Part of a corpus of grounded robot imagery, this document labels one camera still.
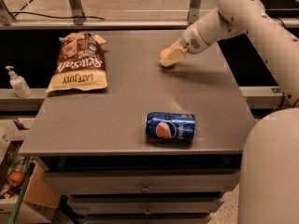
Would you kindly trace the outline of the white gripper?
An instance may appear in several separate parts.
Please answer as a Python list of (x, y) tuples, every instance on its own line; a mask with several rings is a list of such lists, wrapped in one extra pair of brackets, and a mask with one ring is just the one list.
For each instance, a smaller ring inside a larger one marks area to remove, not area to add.
[(164, 67), (172, 66), (186, 58), (186, 51), (181, 49), (183, 46), (190, 54), (198, 54), (208, 49), (210, 45), (203, 39), (196, 23), (190, 25), (170, 47), (169, 53), (160, 60)]

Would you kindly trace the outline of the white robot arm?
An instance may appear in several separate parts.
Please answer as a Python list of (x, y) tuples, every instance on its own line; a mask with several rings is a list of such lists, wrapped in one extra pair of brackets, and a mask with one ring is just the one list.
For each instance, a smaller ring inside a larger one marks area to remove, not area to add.
[(260, 119), (244, 145), (238, 224), (299, 224), (299, 40), (271, 19), (260, 0), (218, 0), (160, 55), (170, 66), (213, 43), (244, 34), (276, 81), (245, 87), (249, 105), (273, 108)]

